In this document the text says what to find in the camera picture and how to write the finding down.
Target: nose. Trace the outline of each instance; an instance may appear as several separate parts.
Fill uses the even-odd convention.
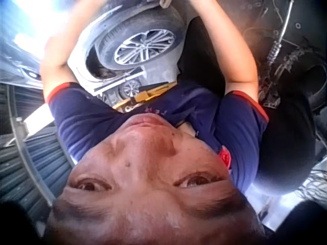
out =
[[[162,164],[177,153],[174,137],[166,127],[144,126],[123,132],[116,140],[120,162],[116,176],[128,185],[157,179]]]

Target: red sleeve trim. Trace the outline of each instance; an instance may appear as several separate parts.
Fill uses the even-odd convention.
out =
[[[265,112],[264,108],[262,108],[261,105],[259,105],[254,99],[252,99],[249,95],[247,95],[246,93],[242,92],[242,91],[233,91],[231,92],[231,94],[235,94],[237,96],[243,97],[244,99],[246,99],[247,101],[250,102],[250,104],[256,108],[256,110],[261,114],[261,116],[264,117],[264,119],[268,122],[269,121],[269,117],[267,115],[267,113]]]
[[[59,93],[60,91],[69,88],[69,86],[71,85],[71,83],[63,83],[60,84],[59,86],[55,87],[48,95],[48,97],[45,99],[45,102],[47,104],[49,104],[49,102],[56,96],[57,93]]]

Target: shock absorber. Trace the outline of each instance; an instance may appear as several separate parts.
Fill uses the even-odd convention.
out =
[[[290,0],[288,10],[287,10],[287,16],[286,16],[286,19],[284,21],[282,31],[279,34],[278,40],[274,41],[274,45],[271,48],[270,53],[268,55],[268,58],[267,58],[268,66],[271,66],[275,62],[278,54],[281,51],[282,39],[283,39],[283,37],[285,35],[286,29],[287,29],[287,26],[288,26],[288,22],[289,22],[290,17],[291,17],[291,11],[292,11],[292,8],[293,8],[293,4],[294,4],[294,0]]]

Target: car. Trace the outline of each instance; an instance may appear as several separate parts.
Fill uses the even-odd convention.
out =
[[[68,18],[75,0],[3,0],[0,22],[0,82],[42,89],[39,74],[47,40]],[[183,40],[185,22],[160,0],[110,0],[83,31],[69,66],[92,95],[145,74],[142,66]]]

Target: lips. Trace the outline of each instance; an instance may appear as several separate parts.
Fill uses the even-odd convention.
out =
[[[122,131],[132,126],[140,126],[140,127],[164,126],[164,127],[175,129],[162,117],[151,113],[139,114],[131,117],[119,128],[119,131]]]

